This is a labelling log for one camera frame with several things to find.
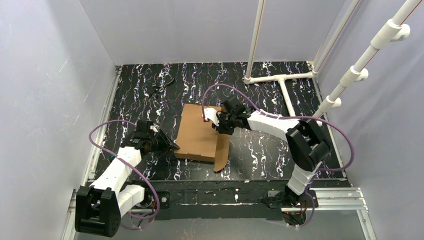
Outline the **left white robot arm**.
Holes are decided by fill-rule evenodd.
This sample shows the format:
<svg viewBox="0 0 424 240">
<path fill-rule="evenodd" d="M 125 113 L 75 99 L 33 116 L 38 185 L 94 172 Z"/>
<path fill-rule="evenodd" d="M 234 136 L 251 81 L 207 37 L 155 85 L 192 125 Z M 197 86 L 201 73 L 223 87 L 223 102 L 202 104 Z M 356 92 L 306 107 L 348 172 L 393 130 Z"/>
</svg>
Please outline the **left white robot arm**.
<svg viewBox="0 0 424 240">
<path fill-rule="evenodd" d="M 149 180 L 136 168 L 149 153 L 172 153 L 180 147 L 157 128 L 150 120 L 138 120 L 135 130 L 127 133 L 117 152 L 89 141 L 108 152 L 114 159 L 106 170 L 89 186 L 81 186 L 76 193 L 74 228 L 79 233 L 113 237 L 122 217 L 130 214 L 133 207 L 147 198 L 147 191 L 138 184 L 126 184 L 128 177 L 137 173 L 150 189 L 155 205 L 146 216 L 136 215 L 140 220 L 155 218 L 161 207 L 161 199 Z"/>
</svg>

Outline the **brown cardboard box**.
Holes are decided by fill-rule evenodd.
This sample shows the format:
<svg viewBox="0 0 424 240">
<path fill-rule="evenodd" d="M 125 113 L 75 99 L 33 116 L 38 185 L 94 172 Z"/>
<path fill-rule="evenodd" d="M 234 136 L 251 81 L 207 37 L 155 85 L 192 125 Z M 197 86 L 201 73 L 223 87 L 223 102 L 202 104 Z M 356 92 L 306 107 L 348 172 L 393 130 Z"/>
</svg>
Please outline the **brown cardboard box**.
<svg viewBox="0 0 424 240">
<path fill-rule="evenodd" d="M 176 144 L 177 158 L 213 163 L 215 173 L 228 164 L 230 136 L 218 133 L 211 122 L 203 121 L 200 105 L 184 104 Z"/>
</svg>

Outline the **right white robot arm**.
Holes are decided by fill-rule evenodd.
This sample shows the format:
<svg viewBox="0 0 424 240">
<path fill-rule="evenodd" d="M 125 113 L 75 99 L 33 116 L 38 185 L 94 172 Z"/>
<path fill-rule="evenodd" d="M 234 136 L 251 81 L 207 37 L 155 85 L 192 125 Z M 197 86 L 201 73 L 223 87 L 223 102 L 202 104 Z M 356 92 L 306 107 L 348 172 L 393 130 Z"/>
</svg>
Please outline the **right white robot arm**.
<svg viewBox="0 0 424 240">
<path fill-rule="evenodd" d="M 315 120 L 286 119 L 258 107 L 244 105 L 235 96 L 222 102 L 220 110 L 204 109 L 203 120 L 211 121 L 212 128 L 220 134 L 232 135 L 235 128 L 241 128 L 263 132 L 287 142 L 294 169 L 284 190 L 265 199 L 269 206 L 298 204 L 332 149 Z"/>
</svg>

